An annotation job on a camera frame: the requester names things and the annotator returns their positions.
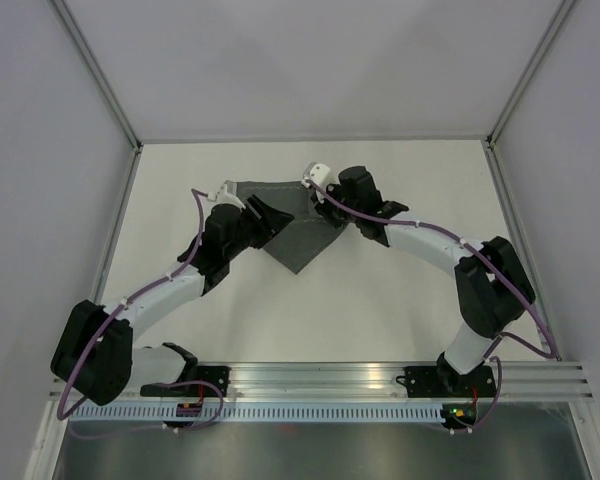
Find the perforated rail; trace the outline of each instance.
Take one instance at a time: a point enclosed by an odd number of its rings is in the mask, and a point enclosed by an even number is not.
[[[198,421],[213,416],[217,402],[207,402]],[[441,423],[442,405],[423,403],[404,404],[336,404],[336,403],[227,403],[220,415],[231,422],[284,423]],[[177,415],[177,403],[114,402],[105,407],[86,403],[72,416],[74,421],[190,421],[191,417]]]

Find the white tabletop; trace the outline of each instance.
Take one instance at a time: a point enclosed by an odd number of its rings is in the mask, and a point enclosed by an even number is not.
[[[188,247],[198,225],[192,187],[299,181],[314,161],[336,173],[365,165],[385,199],[467,238],[507,237],[478,141],[147,145],[104,300],[157,278]],[[461,323],[453,279],[349,226],[298,275],[264,251],[243,252],[218,287],[156,324],[136,346],[171,341],[205,362],[435,360]],[[539,345],[527,314],[510,331]],[[537,359],[511,341],[498,353]]]

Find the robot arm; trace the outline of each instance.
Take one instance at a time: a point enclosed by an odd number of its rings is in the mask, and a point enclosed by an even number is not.
[[[78,366],[73,386],[97,405],[111,402],[127,387],[195,379],[198,361],[183,348],[165,343],[157,348],[134,349],[134,342],[173,310],[209,293],[228,275],[235,257],[249,247],[262,248],[294,218],[256,196],[245,205],[227,192],[227,185],[214,194],[214,199],[223,203],[207,217],[190,264],[185,265],[197,238],[160,281],[144,287],[145,293],[132,296],[135,301],[122,298],[101,306],[85,300],[73,308],[51,362],[54,374],[68,381]],[[80,366],[79,358],[88,342],[116,311],[119,313]]]
[[[466,385],[471,373],[482,364],[494,339],[524,312],[514,295],[490,273],[482,262],[465,248],[470,245],[486,256],[513,285],[533,303],[535,293],[513,246],[496,237],[489,242],[463,239],[458,243],[441,231],[422,228],[425,222],[409,208],[384,201],[373,177],[364,167],[343,170],[336,181],[326,165],[311,164],[302,183],[317,185],[339,202],[325,201],[318,189],[312,195],[316,211],[334,227],[354,223],[365,238],[385,247],[397,248],[426,260],[456,280],[460,312],[464,323],[451,345],[438,358],[438,376],[451,392]],[[407,225],[382,224],[346,211]]]

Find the gray cloth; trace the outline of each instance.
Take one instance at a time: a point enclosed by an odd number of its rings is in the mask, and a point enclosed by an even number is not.
[[[267,205],[295,216],[295,220],[264,247],[265,252],[295,274],[344,230],[344,227],[332,227],[316,213],[309,191],[300,182],[237,182],[236,195],[242,202],[257,195]]]

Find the gray floor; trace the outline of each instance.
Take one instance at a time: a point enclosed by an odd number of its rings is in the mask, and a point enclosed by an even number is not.
[[[82,434],[131,426],[76,423]],[[472,435],[417,424],[224,423],[65,439],[56,479],[588,479],[565,410],[499,406]]]

